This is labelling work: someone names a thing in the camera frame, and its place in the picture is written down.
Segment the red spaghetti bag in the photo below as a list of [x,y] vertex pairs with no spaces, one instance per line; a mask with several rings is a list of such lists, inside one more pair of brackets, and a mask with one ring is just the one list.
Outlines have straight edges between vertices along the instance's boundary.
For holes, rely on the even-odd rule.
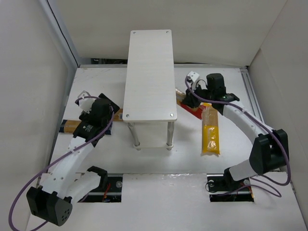
[[204,105],[199,105],[198,108],[190,108],[189,106],[185,105],[182,101],[184,100],[186,94],[179,89],[176,88],[176,99],[177,99],[177,105],[179,105],[181,108],[198,118],[199,120],[202,119],[202,112],[205,109]]

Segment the yellow spaghetti bag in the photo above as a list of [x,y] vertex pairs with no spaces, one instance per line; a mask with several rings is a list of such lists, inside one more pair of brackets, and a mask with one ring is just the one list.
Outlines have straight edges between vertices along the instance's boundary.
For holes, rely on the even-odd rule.
[[218,111],[209,103],[202,103],[202,155],[220,155]]

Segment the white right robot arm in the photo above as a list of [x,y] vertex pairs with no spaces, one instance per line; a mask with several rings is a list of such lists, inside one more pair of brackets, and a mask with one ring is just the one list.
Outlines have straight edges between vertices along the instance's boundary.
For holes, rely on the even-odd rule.
[[228,93],[224,77],[220,73],[206,76],[205,88],[196,72],[190,72],[184,82],[187,87],[183,101],[191,108],[201,103],[209,103],[222,116],[233,122],[251,141],[252,150],[247,160],[224,170],[222,181],[227,186],[253,176],[265,177],[266,173],[280,167],[286,167],[286,182],[277,182],[270,177],[266,179],[280,186],[291,181],[288,135],[283,129],[275,130],[245,109],[240,98]]

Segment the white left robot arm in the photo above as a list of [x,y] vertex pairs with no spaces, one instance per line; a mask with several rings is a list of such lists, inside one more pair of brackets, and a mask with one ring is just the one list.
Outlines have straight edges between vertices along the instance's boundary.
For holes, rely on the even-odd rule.
[[56,226],[66,223],[73,205],[90,191],[107,187],[107,171],[102,168],[91,166],[79,179],[76,179],[76,172],[106,134],[120,109],[102,93],[91,96],[84,91],[75,103],[82,113],[68,146],[69,154],[60,158],[38,188],[31,187],[26,194],[32,215]]

